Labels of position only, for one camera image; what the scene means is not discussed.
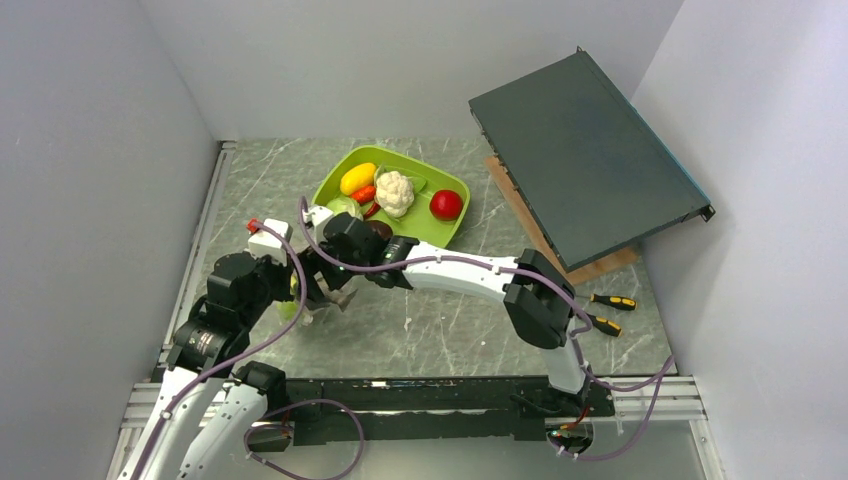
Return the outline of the green toy celery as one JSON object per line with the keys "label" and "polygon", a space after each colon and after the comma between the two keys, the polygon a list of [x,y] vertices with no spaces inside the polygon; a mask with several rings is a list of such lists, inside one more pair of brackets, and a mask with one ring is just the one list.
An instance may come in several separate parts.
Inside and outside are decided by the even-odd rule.
{"label": "green toy celery", "polygon": [[290,276],[289,293],[293,296],[292,300],[278,301],[276,303],[277,315],[281,324],[289,323],[295,316],[299,308],[298,301],[300,300],[299,280],[295,274]]}

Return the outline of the clear zip top bag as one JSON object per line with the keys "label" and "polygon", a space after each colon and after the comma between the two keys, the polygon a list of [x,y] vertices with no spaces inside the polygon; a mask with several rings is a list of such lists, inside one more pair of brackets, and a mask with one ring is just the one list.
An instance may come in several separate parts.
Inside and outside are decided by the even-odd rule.
{"label": "clear zip top bag", "polygon": [[318,316],[326,315],[329,311],[339,311],[336,307],[330,307],[327,309],[320,310],[317,309],[316,303],[319,299],[322,298],[321,291],[317,285],[317,278],[319,276],[323,277],[321,273],[317,273],[314,277],[314,283],[310,284],[307,287],[307,297],[304,303],[303,311],[298,317],[298,321],[296,323],[297,326],[310,326]]}

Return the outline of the green toy cabbage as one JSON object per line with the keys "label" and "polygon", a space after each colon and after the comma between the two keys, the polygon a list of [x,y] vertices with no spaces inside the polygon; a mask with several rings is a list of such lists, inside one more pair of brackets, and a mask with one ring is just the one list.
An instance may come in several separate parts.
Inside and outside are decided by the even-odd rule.
{"label": "green toy cabbage", "polygon": [[362,206],[348,196],[339,196],[328,201],[326,208],[334,215],[348,214],[353,218],[363,220]]}

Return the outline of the grey toy fish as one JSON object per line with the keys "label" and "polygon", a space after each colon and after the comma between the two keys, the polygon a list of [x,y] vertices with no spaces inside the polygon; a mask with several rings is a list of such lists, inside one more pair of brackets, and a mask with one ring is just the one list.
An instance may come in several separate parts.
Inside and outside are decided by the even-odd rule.
{"label": "grey toy fish", "polygon": [[344,312],[358,293],[358,288],[351,285],[332,290],[322,276],[317,278],[317,285],[322,294],[322,298],[316,303],[318,310],[336,307]]}

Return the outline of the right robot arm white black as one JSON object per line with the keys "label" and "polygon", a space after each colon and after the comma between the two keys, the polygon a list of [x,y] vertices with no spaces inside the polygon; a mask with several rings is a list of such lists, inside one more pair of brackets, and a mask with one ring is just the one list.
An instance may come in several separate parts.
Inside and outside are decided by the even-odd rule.
{"label": "right robot arm white black", "polygon": [[415,237],[386,239],[343,213],[327,220],[318,241],[313,221],[299,226],[315,253],[337,270],[363,275],[382,288],[441,289],[501,304],[517,336],[535,347],[547,368],[551,401],[574,415],[590,399],[585,363],[573,345],[574,290],[533,249],[518,257],[485,257],[434,246]]}

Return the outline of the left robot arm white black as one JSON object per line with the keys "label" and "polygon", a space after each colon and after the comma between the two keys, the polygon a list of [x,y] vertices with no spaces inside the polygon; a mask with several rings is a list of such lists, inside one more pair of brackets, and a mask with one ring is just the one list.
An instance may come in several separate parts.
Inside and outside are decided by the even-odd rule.
{"label": "left robot arm white black", "polygon": [[286,375],[257,361],[239,370],[250,332],[273,301],[294,300],[305,285],[295,255],[284,262],[248,252],[220,258],[211,292],[174,334],[159,397],[122,479],[210,479],[252,424],[287,406]]}

